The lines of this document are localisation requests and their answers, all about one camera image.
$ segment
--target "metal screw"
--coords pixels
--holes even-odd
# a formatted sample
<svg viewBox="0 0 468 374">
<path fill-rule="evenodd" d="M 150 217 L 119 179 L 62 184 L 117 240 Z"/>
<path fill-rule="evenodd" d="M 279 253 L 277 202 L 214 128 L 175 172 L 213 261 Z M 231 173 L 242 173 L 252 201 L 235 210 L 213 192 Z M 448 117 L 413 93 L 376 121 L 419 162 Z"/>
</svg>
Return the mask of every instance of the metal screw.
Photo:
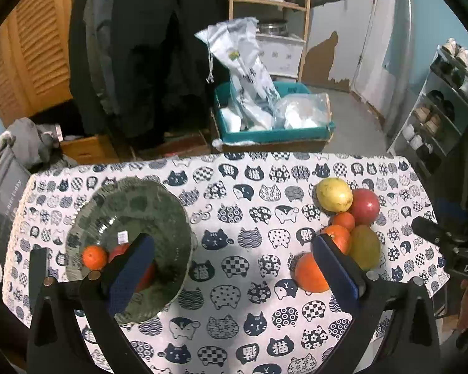
<svg viewBox="0 0 468 374">
<path fill-rule="evenodd" d="M 378 273 L 376 271 L 373 271 L 373 270 L 369 270 L 366 273 L 366 277 L 369 278 L 371 281 L 377 281 L 380 278 Z"/>
<path fill-rule="evenodd" d="M 413 278 L 413 282 L 418 286 L 418 287 L 421 287 L 425 284 L 425 282 L 423 281 L 423 279 L 421 277 L 414 277 Z"/>
<path fill-rule="evenodd" d="M 101 277 L 101 272 L 99 270 L 94 270 L 88 273 L 88 279 L 90 281 L 98 280 Z"/>
<path fill-rule="evenodd" d="M 43 280 L 43 285 L 45 287 L 51 286 L 54 283 L 54 277 L 47 277 Z"/>
</svg>

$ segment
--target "tablecloth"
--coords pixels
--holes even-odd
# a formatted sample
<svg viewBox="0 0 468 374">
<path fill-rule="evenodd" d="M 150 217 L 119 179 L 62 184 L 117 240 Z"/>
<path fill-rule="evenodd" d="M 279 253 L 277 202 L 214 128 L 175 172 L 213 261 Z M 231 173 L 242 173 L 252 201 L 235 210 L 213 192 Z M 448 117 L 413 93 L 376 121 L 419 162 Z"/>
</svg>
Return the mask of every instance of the tablecloth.
<svg viewBox="0 0 468 374">
<path fill-rule="evenodd" d="M 312 188 L 338 176 L 378 195 L 372 229 L 382 244 L 385 280 L 423 278 L 430 295 L 448 280 L 438 250 L 413 234 L 418 215 L 434 220 L 427 195 L 403 157 L 324 153 L 225 153 L 173 160 L 65 168 L 33 175 L 14 221 L 3 300 L 27 326 L 28 259 L 48 247 L 49 273 L 66 280 L 68 231 L 102 185 L 134 175 L 176 195 L 198 240 L 183 291 L 170 308 L 122 331 L 155 373 L 304 374 L 346 331 L 350 315 L 330 291 L 310 294 L 291 276 L 313 232 L 328 225 Z M 110 370 L 82 312 L 77 319 L 95 363 Z M 373 337 L 388 326 L 384 314 Z"/>
</svg>

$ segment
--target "large green plate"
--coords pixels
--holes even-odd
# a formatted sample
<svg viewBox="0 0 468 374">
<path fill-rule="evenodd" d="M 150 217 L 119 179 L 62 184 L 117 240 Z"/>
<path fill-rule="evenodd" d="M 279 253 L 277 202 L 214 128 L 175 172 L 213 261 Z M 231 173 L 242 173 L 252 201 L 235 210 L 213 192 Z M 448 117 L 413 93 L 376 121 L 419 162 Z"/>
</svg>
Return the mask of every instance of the large green plate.
<svg viewBox="0 0 468 374">
<path fill-rule="evenodd" d="M 178 296 L 189 269 L 196 237 L 178 198 L 155 181 L 127 177 L 97 190 L 76 216 L 68 235 L 80 245 L 67 247 L 71 262 L 69 281 L 81 280 L 89 269 L 81 261 L 83 250 L 93 244 L 108 253 L 118 246 L 118 232 L 127 231 L 131 243 L 144 232 L 155 239 L 158 274 L 151 287 L 133 294 L 127 308 L 116 314 L 119 324 L 144 322 Z"/>
</svg>

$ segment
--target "blue gripper pad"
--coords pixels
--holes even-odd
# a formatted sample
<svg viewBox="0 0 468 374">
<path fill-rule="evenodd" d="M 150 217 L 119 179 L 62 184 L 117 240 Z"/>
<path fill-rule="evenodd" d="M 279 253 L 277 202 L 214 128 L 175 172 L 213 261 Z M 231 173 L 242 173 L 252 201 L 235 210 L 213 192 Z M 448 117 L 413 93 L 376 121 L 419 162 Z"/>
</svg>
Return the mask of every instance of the blue gripper pad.
<svg viewBox="0 0 468 374">
<path fill-rule="evenodd" d="M 332 239 L 329 236 L 328 238 L 336 250 L 341 252 Z M 353 314 L 358 307 L 359 289 L 322 235 L 317 235 L 313 239 L 312 254 L 342 311 Z"/>
<path fill-rule="evenodd" d="M 135 292 L 135 287 L 137 287 L 147 268 L 154 261 L 154 239 L 143 233 L 139 236 L 141 235 L 143 236 L 142 243 L 128 258 L 127 263 L 109 289 L 106 309 L 110 316 L 125 310 Z"/>
</svg>

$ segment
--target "small orange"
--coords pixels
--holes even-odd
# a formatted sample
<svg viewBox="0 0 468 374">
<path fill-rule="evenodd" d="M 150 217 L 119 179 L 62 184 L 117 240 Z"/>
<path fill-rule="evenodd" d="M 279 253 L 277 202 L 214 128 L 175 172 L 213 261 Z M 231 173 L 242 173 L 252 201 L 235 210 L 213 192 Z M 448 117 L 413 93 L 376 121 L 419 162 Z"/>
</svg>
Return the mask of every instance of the small orange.
<svg viewBox="0 0 468 374">
<path fill-rule="evenodd" d="M 329 289 L 329 285 L 317 266 L 312 253 L 304 254 L 298 260 L 295 268 L 295 280 L 298 287 L 304 291 L 320 293 Z"/>
<path fill-rule="evenodd" d="M 334 216 L 333 225 L 343 226 L 351 232 L 355 228 L 355 218 L 350 212 L 342 212 Z"/>
<path fill-rule="evenodd" d="M 83 264 L 90 270 L 100 270 L 107 262 L 108 254 L 100 246 L 90 245 L 83 251 Z"/>
<path fill-rule="evenodd" d="M 333 242 L 341 250 L 343 254 L 348 254 L 350 250 L 350 232 L 340 225 L 330 225 L 322 230 L 322 233 L 327 233 L 333 239 Z"/>
</svg>

